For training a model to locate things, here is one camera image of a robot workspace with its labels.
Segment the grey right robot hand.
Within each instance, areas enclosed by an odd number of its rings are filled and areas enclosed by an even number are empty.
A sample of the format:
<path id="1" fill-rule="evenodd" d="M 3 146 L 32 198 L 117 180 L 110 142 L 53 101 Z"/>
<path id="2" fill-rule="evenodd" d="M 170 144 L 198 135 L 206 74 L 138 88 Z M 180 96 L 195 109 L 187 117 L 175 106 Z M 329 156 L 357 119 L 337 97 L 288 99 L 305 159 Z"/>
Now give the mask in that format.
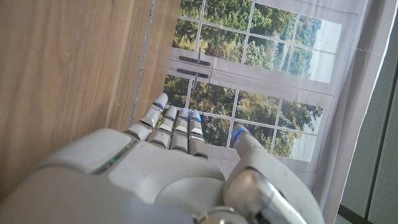
<path id="1" fill-rule="evenodd" d="M 127 130 L 99 129 L 44 159 L 1 202 L 2 223 L 323 223 L 307 186 L 237 124 L 230 176 L 197 110 L 160 94 Z"/>

